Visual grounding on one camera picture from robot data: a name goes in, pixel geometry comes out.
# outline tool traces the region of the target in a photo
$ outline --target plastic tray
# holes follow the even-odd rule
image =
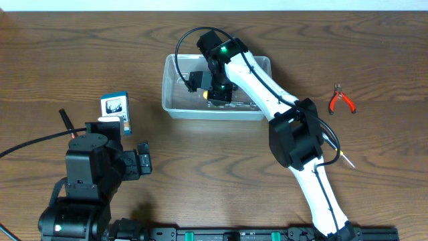
[[[261,121],[264,118],[260,109],[240,88],[233,92],[232,104],[227,106],[210,104],[203,98],[204,90],[198,89],[190,93],[177,73],[174,58],[174,54],[167,57],[162,87],[162,107],[172,118],[237,121]],[[186,80],[189,79],[189,72],[208,71],[207,61],[202,55],[179,54],[178,58],[181,74]],[[269,58],[255,56],[254,59],[272,77]]]

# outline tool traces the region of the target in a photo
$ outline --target green clip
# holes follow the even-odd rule
[[[272,241],[281,241],[281,234],[279,232],[272,232]]]
[[[195,241],[195,234],[193,232],[186,232],[185,241]]]

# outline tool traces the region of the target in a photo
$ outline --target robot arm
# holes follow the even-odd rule
[[[347,225],[348,219],[339,208],[324,167],[317,168],[319,181],[315,174],[315,165],[324,162],[320,148],[323,144],[320,123],[311,115],[305,116],[304,113],[280,102],[254,73],[286,102],[294,103],[317,116],[314,103],[309,99],[300,102],[295,96],[278,86],[260,68],[245,44],[237,38],[234,40],[239,47],[230,40],[223,43],[214,31],[201,36],[197,46],[207,59],[211,76],[202,78],[208,74],[191,72],[187,82],[189,91],[206,88],[207,99],[213,104],[230,102],[233,84],[245,91],[270,122],[270,149],[276,159],[284,167],[289,168],[298,180],[310,206],[315,227],[325,236],[337,233]],[[241,55],[241,50],[250,66]],[[301,123],[297,127],[292,127],[290,123],[293,121]],[[337,228],[320,183],[334,210]]]
[[[249,63],[254,66],[253,71],[257,72],[260,77],[263,78],[264,82],[277,93],[280,93],[285,100],[288,102],[295,102],[298,99],[291,94],[288,94],[285,90],[279,87],[261,68],[254,60],[253,55],[250,51],[244,53]],[[237,54],[231,58],[230,63],[225,65],[225,72],[233,83],[237,84],[249,97],[257,104],[261,111],[265,114],[268,121],[275,118],[276,113],[285,113],[290,109],[289,106],[278,102],[277,98],[272,95],[260,81],[249,71],[246,66],[244,59],[241,54]],[[289,169],[292,171],[296,179],[298,180],[300,187],[308,201],[310,210],[312,212],[312,221],[315,227],[327,236],[329,234],[336,233],[336,226],[332,214],[328,208],[324,194],[322,193],[320,184],[314,174],[315,164],[323,163],[323,158],[313,158],[311,161],[304,165],[302,171],[298,171],[292,166]],[[334,197],[332,188],[328,182],[324,167],[318,168],[321,182],[326,190],[328,199],[334,210],[334,215],[338,223],[338,228],[341,229],[345,226],[348,218],[343,214],[340,209],[336,198]]]

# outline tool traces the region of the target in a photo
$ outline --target pliers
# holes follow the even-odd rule
[[[342,97],[343,100],[349,105],[350,111],[352,114],[356,113],[355,104],[349,99],[345,93],[343,93],[342,88],[340,87],[340,84],[334,85],[334,94],[332,99],[330,100],[330,103],[328,103],[328,112],[330,114],[334,114],[334,104],[336,103],[336,100],[338,97]]]

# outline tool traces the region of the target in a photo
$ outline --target table surface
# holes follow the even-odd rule
[[[266,120],[175,120],[161,106],[165,58],[200,25],[220,27],[272,62],[274,80],[311,98],[355,163],[327,167],[338,203],[361,226],[428,239],[428,18],[423,12],[5,13],[0,23],[0,150],[100,116],[103,94],[129,93],[132,136],[148,139],[153,173],[120,186],[112,220],[180,227],[310,225],[291,172],[268,147]],[[182,53],[198,54],[198,34]],[[355,102],[327,111],[335,83]],[[0,221],[24,240],[54,183],[69,137],[0,160]],[[324,145],[324,157],[334,152]]]

